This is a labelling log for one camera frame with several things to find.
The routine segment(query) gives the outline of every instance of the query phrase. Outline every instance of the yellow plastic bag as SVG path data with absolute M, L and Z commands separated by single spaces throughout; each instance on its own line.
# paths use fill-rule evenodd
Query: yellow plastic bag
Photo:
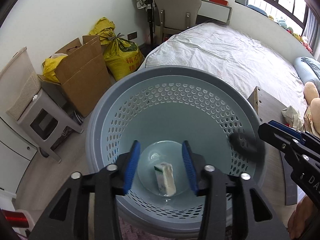
M 67 55 L 64 54 L 59 57 L 46 58 L 44 62 L 43 75 L 53 82 L 60 83 L 54 71 L 66 56 Z
M 116 26 L 113 22 L 103 17 L 100 20 L 98 20 L 93 30 L 89 32 L 89 35 L 99 35 L 101 45 L 110 44 L 111 40 L 109 40 L 108 38 L 116 36 L 113 32 L 115 28 Z
M 136 71 L 144 60 L 137 44 L 119 38 L 119 34 L 108 45 L 103 58 L 116 81 Z

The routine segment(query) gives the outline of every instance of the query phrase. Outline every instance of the gray plastic stool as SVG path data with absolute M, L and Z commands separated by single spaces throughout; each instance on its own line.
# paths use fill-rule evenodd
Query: gray plastic stool
M 42 110 L 46 111 L 58 121 L 57 126 L 54 128 L 52 133 L 45 139 L 43 139 L 31 127 L 32 123 L 39 116 Z M 43 149 L 59 163 L 61 162 L 61 158 L 53 150 L 51 150 L 51 146 L 61 136 L 65 127 L 68 126 L 78 133 L 82 133 L 84 131 L 83 128 L 73 121 L 64 110 L 57 106 L 42 89 L 40 89 L 38 94 L 24 110 L 17 123 L 39 145 L 41 149 Z

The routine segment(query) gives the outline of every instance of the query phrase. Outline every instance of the power outlet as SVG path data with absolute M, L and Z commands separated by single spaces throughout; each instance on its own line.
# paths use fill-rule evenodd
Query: power outlet
M 133 39 L 135 39 L 137 37 L 138 37 L 137 32 L 130 33 L 130 34 L 128 34 L 128 41 L 131 41 L 131 40 L 133 40 Z

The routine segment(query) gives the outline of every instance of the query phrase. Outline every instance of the white bed sheet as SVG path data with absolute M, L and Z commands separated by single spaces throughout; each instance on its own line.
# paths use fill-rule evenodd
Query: white bed sheet
M 207 71 L 245 98 L 258 86 L 284 105 L 293 106 L 301 116 L 307 109 L 304 85 L 293 65 L 260 41 L 229 26 L 205 23 L 174 35 L 154 49 L 140 68 L 159 65 Z

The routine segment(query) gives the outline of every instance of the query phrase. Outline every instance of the gray plastic basket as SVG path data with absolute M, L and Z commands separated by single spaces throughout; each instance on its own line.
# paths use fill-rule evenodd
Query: gray plastic basket
M 90 172 L 114 163 L 134 140 L 141 157 L 132 189 L 118 197 L 119 215 L 134 226 L 165 237 L 195 237 L 204 198 L 189 189 L 181 155 L 188 140 L 195 153 L 226 174 L 247 172 L 261 186 L 265 174 L 265 144 L 258 139 L 260 159 L 253 163 L 235 152 L 228 136 L 257 135 L 259 119 L 247 100 L 221 79 L 181 66 L 160 66 L 133 73 L 113 85 L 92 113 L 86 138 Z M 173 166 L 177 193 L 160 195 L 153 166 Z M 226 196 L 227 224 L 231 196 Z

